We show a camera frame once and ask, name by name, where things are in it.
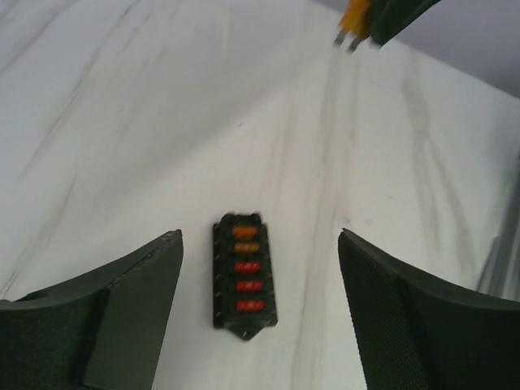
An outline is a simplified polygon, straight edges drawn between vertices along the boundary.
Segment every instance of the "marble table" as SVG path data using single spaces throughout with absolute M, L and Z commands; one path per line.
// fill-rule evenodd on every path
M 399 43 L 335 50 L 339 17 L 303 0 L 0 1 L 0 298 L 180 228 L 154 390 L 366 388 L 340 229 L 473 287 L 520 101 Z M 279 324 L 249 343 L 211 326 L 211 224 L 230 210 L 270 228 Z

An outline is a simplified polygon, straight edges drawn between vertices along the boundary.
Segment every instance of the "black object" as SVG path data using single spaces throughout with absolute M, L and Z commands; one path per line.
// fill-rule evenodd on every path
M 344 231 L 340 266 L 370 390 L 517 390 L 520 303 L 448 283 Z
M 15 301 L 0 301 L 1 390 L 150 390 L 180 265 L 180 231 Z
M 259 214 L 226 214 L 213 243 L 214 327 L 251 340 L 278 323 L 267 226 Z
M 367 12 L 372 41 L 384 45 L 440 0 L 372 0 Z

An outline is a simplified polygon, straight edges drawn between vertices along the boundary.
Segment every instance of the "white marble surface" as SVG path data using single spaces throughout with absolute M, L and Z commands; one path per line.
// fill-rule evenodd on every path
M 0 298 L 181 228 L 154 390 L 362 389 L 336 256 L 351 228 L 471 286 L 520 101 L 403 45 L 332 49 L 289 0 L 0 1 Z M 211 327 L 210 226 L 269 223 L 279 325 Z

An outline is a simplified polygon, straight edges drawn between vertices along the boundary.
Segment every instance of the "metal prong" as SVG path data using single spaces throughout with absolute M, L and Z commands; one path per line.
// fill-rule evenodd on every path
M 338 32 L 336 39 L 334 40 L 334 46 L 340 47 L 345 38 L 347 37 L 347 32 L 345 30 L 341 30 Z
M 362 42 L 362 39 L 359 39 L 359 37 L 355 37 L 352 42 L 350 42 L 349 48 L 347 51 L 349 53 L 353 53 L 358 48 L 359 44 Z

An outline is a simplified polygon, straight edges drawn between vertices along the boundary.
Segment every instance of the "red fuse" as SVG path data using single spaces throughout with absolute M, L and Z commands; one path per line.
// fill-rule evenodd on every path
M 260 271 L 260 262 L 236 262 L 235 272 L 254 274 Z
M 263 301 L 238 301 L 236 303 L 236 311 L 240 312 L 258 312 L 262 311 L 265 304 Z
M 236 290 L 240 292 L 262 291 L 262 289 L 263 282 L 261 280 L 242 280 L 236 282 Z

